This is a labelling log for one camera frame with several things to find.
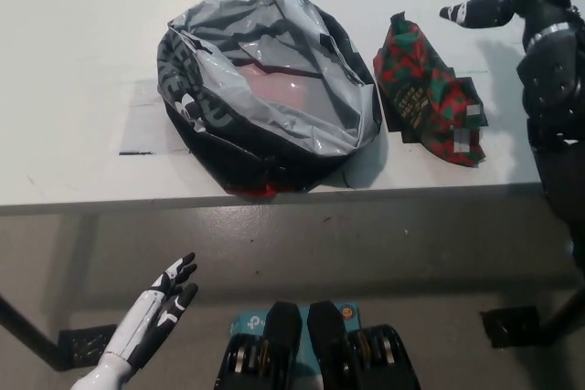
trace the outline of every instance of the robot finger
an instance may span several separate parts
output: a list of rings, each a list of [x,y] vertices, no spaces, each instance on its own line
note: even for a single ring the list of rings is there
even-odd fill
[[[171,279],[175,279],[186,266],[188,266],[191,262],[195,260],[195,253],[191,252],[186,255],[184,258],[179,259],[173,265],[171,265],[168,269],[166,269],[166,275]]]
[[[459,26],[486,29],[507,25],[514,17],[513,0],[470,0],[446,6],[440,16]]]
[[[189,279],[189,276],[191,276],[196,269],[197,264],[187,265],[183,267],[183,269],[181,269],[181,272],[179,272],[178,276],[176,277],[175,283],[178,285],[179,283],[186,282]]]
[[[183,292],[176,296],[172,303],[168,304],[168,308],[161,312],[156,324],[148,330],[148,333],[128,358],[128,364],[134,370],[142,369],[150,361],[173,331],[186,308],[197,295],[197,291],[196,284],[187,285]]]

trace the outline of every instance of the label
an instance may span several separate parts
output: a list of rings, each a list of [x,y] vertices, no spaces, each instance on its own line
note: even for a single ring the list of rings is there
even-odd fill
[[[479,104],[468,105],[467,106],[467,117],[471,116],[479,116],[482,114],[482,106]]]
[[[427,97],[427,87],[421,84],[407,84],[398,90],[395,95],[395,107],[404,122],[415,130],[422,125],[431,112],[431,105]]]
[[[458,128],[453,130],[453,151],[455,153],[469,153],[471,151],[471,130]]]
[[[250,321],[248,321],[247,324],[250,329],[254,329],[258,325],[264,326],[266,322],[262,320],[259,316],[254,315],[250,318]]]

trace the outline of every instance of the crumpled plastic bag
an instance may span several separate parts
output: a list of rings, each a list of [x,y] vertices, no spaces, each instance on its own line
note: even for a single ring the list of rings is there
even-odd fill
[[[205,0],[168,28],[167,113],[230,192],[307,189],[378,135],[373,78],[310,1]]]

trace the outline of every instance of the blue box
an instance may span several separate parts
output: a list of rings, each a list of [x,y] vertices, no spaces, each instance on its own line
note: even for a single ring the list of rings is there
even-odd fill
[[[359,308],[357,303],[336,303],[335,306],[341,312],[344,318],[347,331],[360,329]],[[236,320],[229,327],[229,336],[236,333],[249,333],[251,335],[262,335],[264,332],[264,321],[269,310],[246,311],[238,315]],[[307,315],[309,314],[308,306],[300,306],[299,311],[303,318],[303,333],[301,334],[301,344],[299,353],[296,357],[296,367],[294,374],[296,377],[315,377],[321,374],[319,364],[314,356],[311,337],[307,328]]]

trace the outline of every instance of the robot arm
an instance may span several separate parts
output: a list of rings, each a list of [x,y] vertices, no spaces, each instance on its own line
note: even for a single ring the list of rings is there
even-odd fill
[[[548,201],[568,223],[585,271],[585,23],[570,0],[472,0],[441,16],[468,28],[525,21],[524,85],[528,139]]]
[[[195,253],[169,267],[144,291],[112,336],[98,366],[72,390],[120,390],[153,357],[197,294],[185,283],[197,269]]]

